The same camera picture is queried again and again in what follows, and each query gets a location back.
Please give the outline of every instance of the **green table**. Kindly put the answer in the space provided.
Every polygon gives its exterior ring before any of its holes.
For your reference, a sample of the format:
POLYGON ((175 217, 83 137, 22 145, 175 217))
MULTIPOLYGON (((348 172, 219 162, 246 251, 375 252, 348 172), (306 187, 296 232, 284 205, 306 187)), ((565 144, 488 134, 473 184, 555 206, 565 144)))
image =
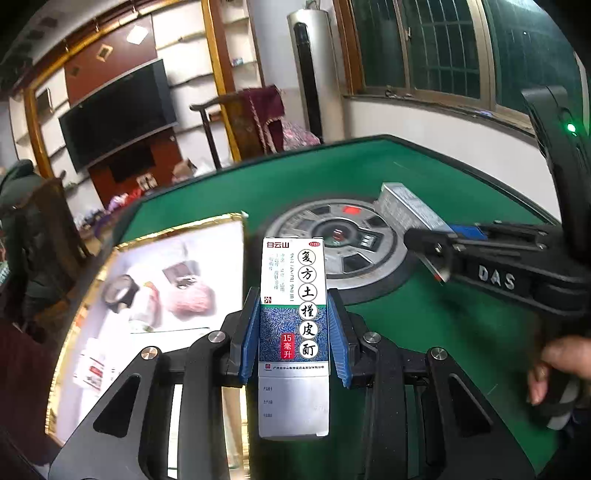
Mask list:
MULTIPOLYGON (((181 185, 147 199, 122 240, 241 210, 249 214, 248 233, 253 234, 288 205, 331 194, 377 197, 385 181, 404 183, 452 224, 552 221, 539 207, 460 162, 393 137, 374 137, 278 155, 181 185)), ((256 275, 247 275, 247 282, 256 284, 256 275)), ((557 438, 534 426, 528 416, 525 372, 534 314, 461 284, 441 286, 426 268, 395 292, 349 310, 400 347, 422 352, 445 347, 495 407, 536 472, 542 470, 557 438)), ((353 478, 361 458, 357 439, 362 407, 363 391, 345 390, 332 375, 329 437, 294 443, 259 440, 256 409, 251 408, 253 476, 353 478)), ((412 455, 412 443, 409 449, 412 455)))

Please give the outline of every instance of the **window sill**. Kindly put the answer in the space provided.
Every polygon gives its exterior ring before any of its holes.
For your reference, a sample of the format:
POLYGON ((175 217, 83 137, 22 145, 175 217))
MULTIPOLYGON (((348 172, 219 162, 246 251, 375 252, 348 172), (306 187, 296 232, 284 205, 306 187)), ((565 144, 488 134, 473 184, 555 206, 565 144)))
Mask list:
POLYGON ((385 96, 360 94, 344 95, 344 98, 351 100, 373 101, 380 103, 408 103, 410 105, 418 106, 421 108, 427 108, 446 114, 452 114, 459 117, 469 117, 470 120, 480 121, 486 124, 487 126, 495 126, 497 128, 502 128, 504 131, 508 133, 517 134, 522 140, 526 140, 528 141, 528 143, 537 146, 534 128, 531 126, 531 123, 522 122, 516 118, 501 115, 498 112, 489 112, 470 106, 448 105, 441 102, 432 102, 429 100, 419 99, 413 96, 403 95, 385 96))

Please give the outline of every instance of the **blue pattern label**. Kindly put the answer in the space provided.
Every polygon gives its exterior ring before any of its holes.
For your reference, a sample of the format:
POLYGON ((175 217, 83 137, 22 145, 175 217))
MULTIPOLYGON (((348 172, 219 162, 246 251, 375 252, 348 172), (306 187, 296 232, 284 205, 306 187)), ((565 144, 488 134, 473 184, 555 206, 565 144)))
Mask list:
POLYGON ((318 327, 317 335, 311 340, 316 343, 318 353, 312 358, 301 354, 301 344, 307 339, 300 335, 300 326, 306 324, 298 314, 298 307, 261 306, 261 327, 259 331, 259 362, 326 362, 329 359, 329 336, 326 306, 318 305, 318 314, 313 320, 318 327), (294 355, 281 356, 281 336, 291 333, 295 338, 294 355))

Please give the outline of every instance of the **black television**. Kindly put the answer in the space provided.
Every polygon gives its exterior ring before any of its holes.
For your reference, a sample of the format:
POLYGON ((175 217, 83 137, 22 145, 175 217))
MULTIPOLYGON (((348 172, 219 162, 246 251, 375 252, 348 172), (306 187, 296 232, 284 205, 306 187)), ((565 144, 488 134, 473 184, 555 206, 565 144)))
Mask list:
POLYGON ((76 171, 176 123, 162 60, 111 80, 60 117, 76 171))

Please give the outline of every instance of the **metal screw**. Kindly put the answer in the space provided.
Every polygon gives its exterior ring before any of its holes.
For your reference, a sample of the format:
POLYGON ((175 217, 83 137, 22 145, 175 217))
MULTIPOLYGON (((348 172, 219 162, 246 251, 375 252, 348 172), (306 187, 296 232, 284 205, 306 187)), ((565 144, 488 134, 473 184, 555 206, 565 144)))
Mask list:
POLYGON ((156 355, 158 355, 158 349, 155 346, 147 346, 142 350, 144 360, 152 360, 156 355))
POLYGON ((445 360, 447 358, 447 352, 440 346, 436 346, 431 350, 431 356, 435 360, 445 360))
POLYGON ((378 343, 382 339, 382 336, 376 332, 365 332, 363 339, 368 343, 378 343))
POLYGON ((219 343, 219 342, 223 342, 226 339, 226 334, 220 330, 216 330, 215 332, 210 333, 207 336, 207 339, 211 342, 211 343, 219 343))

